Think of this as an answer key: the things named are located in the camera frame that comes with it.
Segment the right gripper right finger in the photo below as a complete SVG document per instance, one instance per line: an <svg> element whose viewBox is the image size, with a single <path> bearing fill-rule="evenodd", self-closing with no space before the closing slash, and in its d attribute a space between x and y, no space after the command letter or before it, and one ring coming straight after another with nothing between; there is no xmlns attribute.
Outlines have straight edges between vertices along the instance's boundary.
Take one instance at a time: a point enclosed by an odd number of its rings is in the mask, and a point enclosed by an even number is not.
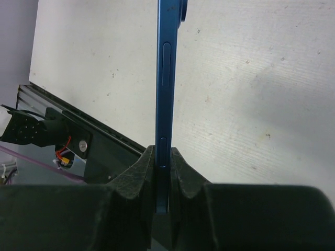
<svg viewBox="0 0 335 251"><path fill-rule="evenodd" d="M334 250L334 209L309 186L212 184L172 149L174 250Z"/></svg>

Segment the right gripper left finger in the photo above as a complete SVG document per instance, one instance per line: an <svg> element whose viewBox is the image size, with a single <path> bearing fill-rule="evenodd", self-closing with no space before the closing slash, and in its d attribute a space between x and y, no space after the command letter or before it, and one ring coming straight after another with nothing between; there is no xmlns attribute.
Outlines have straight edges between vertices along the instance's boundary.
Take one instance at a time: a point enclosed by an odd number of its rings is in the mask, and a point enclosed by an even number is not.
<svg viewBox="0 0 335 251"><path fill-rule="evenodd" d="M104 185L1 188L1 250L147 250L154 148Z"/></svg>

